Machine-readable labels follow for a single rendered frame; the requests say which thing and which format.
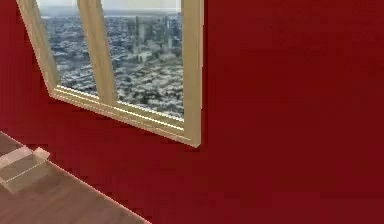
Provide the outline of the beige framed window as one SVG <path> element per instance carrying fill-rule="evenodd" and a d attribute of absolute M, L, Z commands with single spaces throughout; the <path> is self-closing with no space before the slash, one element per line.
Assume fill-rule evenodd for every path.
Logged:
<path fill-rule="evenodd" d="M 201 143 L 204 0 L 16 0 L 50 97 Z"/>

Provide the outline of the open beige cardboard box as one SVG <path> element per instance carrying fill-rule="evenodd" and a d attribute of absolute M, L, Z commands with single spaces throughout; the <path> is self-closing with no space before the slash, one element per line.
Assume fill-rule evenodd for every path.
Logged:
<path fill-rule="evenodd" d="M 0 185 L 12 194 L 30 186 L 48 174 L 49 156 L 40 147 L 31 150 L 27 146 L 0 156 Z"/>

